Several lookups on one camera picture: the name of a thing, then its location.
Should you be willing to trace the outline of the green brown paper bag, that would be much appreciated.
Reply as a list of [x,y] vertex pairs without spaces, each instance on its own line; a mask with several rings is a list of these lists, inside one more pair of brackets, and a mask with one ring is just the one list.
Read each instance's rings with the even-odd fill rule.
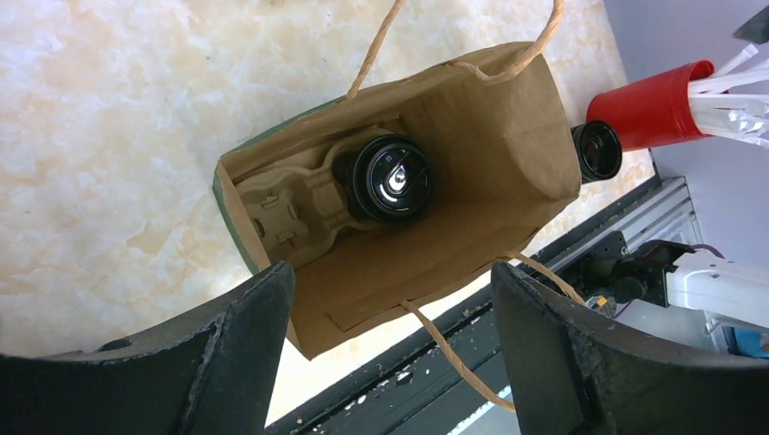
[[269,260],[236,186],[287,164],[318,168],[337,141],[389,130],[334,177],[348,209],[383,226],[341,232],[297,271],[287,339],[307,359],[468,285],[496,260],[524,259],[537,233],[579,194],[578,157],[543,50],[556,1],[532,42],[503,43],[395,82],[364,87],[401,3],[391,6],[342,97],[222,155],[212,188],[247,267]]

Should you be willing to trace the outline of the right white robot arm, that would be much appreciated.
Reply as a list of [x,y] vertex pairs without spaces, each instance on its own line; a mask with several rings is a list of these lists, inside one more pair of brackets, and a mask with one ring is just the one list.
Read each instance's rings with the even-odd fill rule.
[[703,248],[650,240],[628,252],[619,232],[607,247],[595,247],[576,264],[585,298],[635,300],[705,314],[704,333],[728,328],[768,336],[768,271],[737,264]]

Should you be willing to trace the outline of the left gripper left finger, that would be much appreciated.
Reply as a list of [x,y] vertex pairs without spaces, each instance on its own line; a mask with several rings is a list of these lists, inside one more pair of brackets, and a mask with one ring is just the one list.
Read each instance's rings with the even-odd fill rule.
[[4,434],[260,434],[295,293],[281,262],[91,353],[1,358]]

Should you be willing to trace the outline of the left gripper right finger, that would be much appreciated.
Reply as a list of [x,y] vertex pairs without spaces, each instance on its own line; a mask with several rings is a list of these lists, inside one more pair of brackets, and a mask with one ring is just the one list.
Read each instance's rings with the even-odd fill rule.
[[670,342],[491,270],[492,303],[524,434],[765,434],[768,363]]

